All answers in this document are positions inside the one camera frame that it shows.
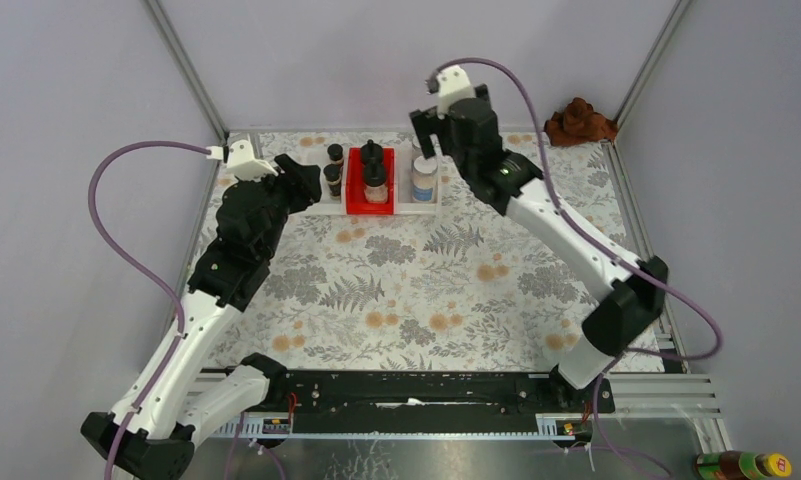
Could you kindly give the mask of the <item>small dark spice bottle front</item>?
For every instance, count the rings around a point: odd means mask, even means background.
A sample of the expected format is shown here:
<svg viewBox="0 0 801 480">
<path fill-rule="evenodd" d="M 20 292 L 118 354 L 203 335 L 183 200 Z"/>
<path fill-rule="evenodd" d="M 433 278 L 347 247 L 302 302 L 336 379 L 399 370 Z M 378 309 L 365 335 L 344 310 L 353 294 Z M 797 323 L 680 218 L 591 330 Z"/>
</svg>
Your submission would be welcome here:
<svg viewBox="0 0 801 480">
<path fill-rule="evenodd" d="M 329 164 L 323 168 L 324 178 L 329 189 L 331 199 L 338 200 L 342 193 L 342 166 Z"/>
</svg>

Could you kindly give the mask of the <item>small dark spice bottle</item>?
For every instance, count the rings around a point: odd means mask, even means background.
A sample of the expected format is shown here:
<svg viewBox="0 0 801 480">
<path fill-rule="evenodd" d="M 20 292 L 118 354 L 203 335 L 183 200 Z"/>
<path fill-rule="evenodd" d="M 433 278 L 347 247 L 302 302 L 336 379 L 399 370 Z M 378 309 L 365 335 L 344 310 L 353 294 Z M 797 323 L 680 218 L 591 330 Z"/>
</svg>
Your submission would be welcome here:
<svg viewBox="0 0 801 480">
<path fill-rule="evenodd" d="M 344 147 L 340 144 L 333 143 L 327 147 L 327 157 L 330 165 L 342 168 L 345 161 Z"/>
<path fill-rule="evenodd" d="M 329 189 L 331 199 L 338 200 L 342 193 L 342 166 L 329 164 L 323 168 L 324 178 Z"/>
</svg>

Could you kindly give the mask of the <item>blue-label shaker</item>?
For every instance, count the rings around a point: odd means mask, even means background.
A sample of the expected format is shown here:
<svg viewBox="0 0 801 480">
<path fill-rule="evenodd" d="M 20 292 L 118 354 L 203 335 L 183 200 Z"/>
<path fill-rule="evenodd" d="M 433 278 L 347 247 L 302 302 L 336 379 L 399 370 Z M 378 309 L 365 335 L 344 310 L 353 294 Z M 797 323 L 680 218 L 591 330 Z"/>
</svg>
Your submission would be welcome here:
<svg viewBox="0 0 801 480">
<path fill-rule="evenodd" d="M 414 159 L 426 158 L 426 154 L 424 153 L 420 141 L 416 135 L 413 135 L 411 137 L 411 144 L 412 144 L 412 156 Z"/>
<path fill-rule="evenodd" d="M 412 199 L 419 203 L 434 201 L 437 186 L 438 162 L 435 158 L 419 156 L 412 162 Z"/>
</svg>

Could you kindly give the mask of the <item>black-cap jar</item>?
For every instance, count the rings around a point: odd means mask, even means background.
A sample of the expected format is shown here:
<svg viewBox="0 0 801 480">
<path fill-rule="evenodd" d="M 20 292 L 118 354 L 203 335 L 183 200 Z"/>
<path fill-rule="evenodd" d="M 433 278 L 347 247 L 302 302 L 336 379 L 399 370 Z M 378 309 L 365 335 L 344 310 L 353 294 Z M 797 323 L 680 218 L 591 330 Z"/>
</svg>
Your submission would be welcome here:
<svg viewBox="0 0 801 480">
<path fill-rule="evenodd" d="M 384 149 L 374 140 L 368 139 L 359 149 L 359 159 L 364 166 L 382 165 L 384 163 Z"/>
<path fill-rule="evenodd" d="M 364 196 L 371 204 L 388 202 L 387 172 L 384 165 L 365 166 L 363 170 Z"/>
</svg>

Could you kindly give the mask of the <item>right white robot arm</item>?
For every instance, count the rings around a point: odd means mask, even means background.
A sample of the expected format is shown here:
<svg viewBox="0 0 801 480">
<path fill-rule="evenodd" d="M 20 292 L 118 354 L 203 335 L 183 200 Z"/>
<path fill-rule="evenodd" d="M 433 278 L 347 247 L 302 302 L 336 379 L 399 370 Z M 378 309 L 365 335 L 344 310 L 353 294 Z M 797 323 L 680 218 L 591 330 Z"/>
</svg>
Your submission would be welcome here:
<svg viewBox="0 0 801 480">
<path fill-rule="evenodd" d="M 553 405 L 573 412 L 588 400 L 588 385 L 661 316 L 665 292 L 656 284 L 667 280 L 668 266 L 602 235 L 550 191 L 534 162 L 506 149 L 486 86 L 431 91 L 436 105 L 410 115 L 425 157 L 451 157 L 479 201 L 545 243 L 598 302 L 549 386 Z"/>
</svg>

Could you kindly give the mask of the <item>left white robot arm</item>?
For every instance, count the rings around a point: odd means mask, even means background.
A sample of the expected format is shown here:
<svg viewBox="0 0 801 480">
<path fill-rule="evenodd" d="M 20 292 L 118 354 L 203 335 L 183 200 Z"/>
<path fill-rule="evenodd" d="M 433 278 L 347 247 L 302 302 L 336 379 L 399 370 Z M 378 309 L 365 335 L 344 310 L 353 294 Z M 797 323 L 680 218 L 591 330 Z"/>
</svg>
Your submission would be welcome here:
<svg viewBox="0 0 801 480">
<path fill-rule="evenodd" d="M 285 401 L 282 366 L 247 363 L 187 406 L 189 388 L 223 334 L 247 309 L 270 273 L 289 218 L 322 197 L 321 169 L 287 155 L 272 162 L 227 165 L 236 181 L 222 195 L 214 239 L 201 254 L 182 296 L 176 295 L 105 230 L 96 208 L 97 177 L 89 212 L 104 240 L 175 303 L 175 318 L 139 377 L 106 412 L 91 412 L 81 433 L 106 462 L 104 476 L 178 479 L 195 450 L 247 408 L 272 411 Z"/>
</svg>

